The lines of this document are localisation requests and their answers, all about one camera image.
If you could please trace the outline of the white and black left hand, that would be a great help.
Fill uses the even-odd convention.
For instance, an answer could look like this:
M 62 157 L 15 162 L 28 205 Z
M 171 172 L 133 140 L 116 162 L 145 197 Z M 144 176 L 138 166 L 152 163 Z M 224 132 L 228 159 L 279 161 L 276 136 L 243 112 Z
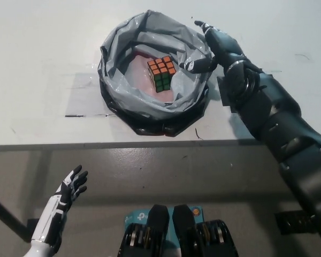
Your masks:
M 32 235 L 33 240 L 51 247 L 60 245 L 67 213 L 74 201 L 87 189 L 87 176 L 88 171 L 82 171 L 81 165 L 66 176 L 44 208 Z

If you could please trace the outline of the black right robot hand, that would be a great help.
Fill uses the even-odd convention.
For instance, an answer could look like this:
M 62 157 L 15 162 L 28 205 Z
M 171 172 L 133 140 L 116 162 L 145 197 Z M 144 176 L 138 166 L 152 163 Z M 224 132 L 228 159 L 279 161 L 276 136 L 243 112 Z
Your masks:
M 212 72 L 217 65 L 227 69 L 233 63 L 247 59 L 237 40 L 227 33 L 202 21 L 195 20 L 194 24 L 202 29 L 206 43 L 214 56 L 180 63 L 180 68 L 193 74 L 199 74 Z

